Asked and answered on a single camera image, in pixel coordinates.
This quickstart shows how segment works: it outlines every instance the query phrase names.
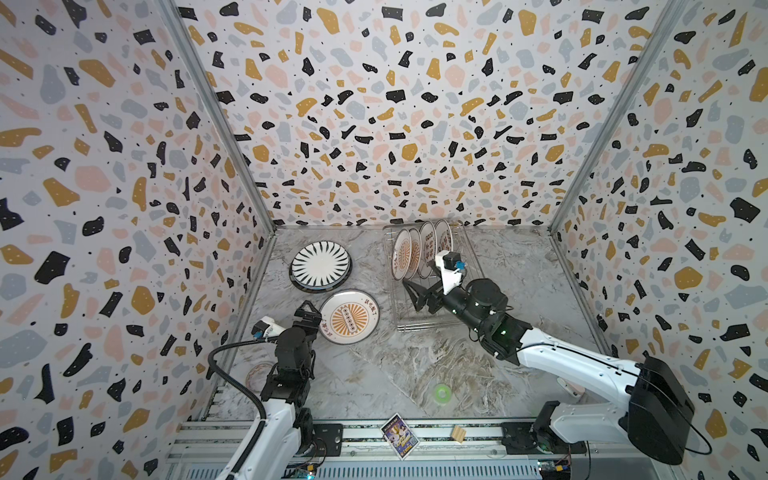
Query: gray marble surface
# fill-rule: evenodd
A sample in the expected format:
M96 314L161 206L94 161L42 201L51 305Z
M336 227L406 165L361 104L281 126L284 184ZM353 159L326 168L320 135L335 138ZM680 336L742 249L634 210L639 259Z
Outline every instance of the gray marble surface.
M467 233L485 275L508 295L513 316L565 341L597 349L546 230L468 227ZM289 326L304 300L320 308L332 295L304 293L288 280L293 256L317 240L336 241L352 256L353 271L341 290L364 290L381 309L376 331L362 342L339 346L321 336L315 341L316 379L306 404L315 419L384 419L395 412L411 419L529 417L548 400L572 401L553 375L493 360L479 343L470 341L464 326L397 331L382 238L382 231L373 229L278 232L243 339L264 315ZM265 345L239 349L230 374L259 392L275 362L273 350ZM433 400L439 383L453 391L447 405ZM255 416L250 402L230 386L214 402L209 420Z

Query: green tape roll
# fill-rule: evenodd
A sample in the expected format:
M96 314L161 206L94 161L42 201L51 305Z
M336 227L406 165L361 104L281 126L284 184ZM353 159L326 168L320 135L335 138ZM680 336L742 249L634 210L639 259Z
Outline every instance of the green tape roll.
M445 383L439 383L435 387L435 402L439 405L445 405L451 401L451 387Z

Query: terrazzo wallpaper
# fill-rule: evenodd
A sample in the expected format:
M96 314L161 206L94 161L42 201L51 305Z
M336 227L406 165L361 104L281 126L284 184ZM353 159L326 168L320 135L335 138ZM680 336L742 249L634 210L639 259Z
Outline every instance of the terrazzo wallpaper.
M0 477L158 478L261 225L153 4L0 15Z
M613 354L692 398L692 480L768 471L767 8L690 2L556 234Z
M663 0L177 0L276 224L549 223Z

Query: trading card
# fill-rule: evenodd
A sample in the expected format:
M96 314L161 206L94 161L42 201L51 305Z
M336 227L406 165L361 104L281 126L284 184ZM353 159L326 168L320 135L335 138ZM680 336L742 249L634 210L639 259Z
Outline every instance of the trading card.
M413 435L411 429L397 413L382 427L382 432L384 438L395 449L401 460L407 457L419 444L419 439Z

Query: plate in dish rack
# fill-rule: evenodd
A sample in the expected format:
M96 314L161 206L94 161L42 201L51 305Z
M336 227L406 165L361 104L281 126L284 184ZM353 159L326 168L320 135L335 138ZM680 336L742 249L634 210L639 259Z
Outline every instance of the plate in dish rack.
M406 279L411 279L416 274L419 268L419 261L422 259L422 236L419 235L419 231L415 228L408 230L411 236L411 261L408 263L408 271L406 271Z
M440 220L435 223L435 237L437 238L437 253L443 250L453 251L453 235L448 222Z
M395 238L395 246L392 249L392 276L395 280L402 280L406 276L408 266L411 264L411 234L408 230L400 230Z
M435 248L437 242L435 242L435 226L430 222L424 222L419 234L422 238L422 257L419 259L419 276L421 278L429 278L432 275L432 268L429 266L429 262L435 259Z
M321 293L340 286L352 272L352 259L338 243L320 241L307 245L290 264L291 283L304 292Z
M379 323L379 305L360 290L335 293L320 307L320 314L320 332L340 345L365 339Z

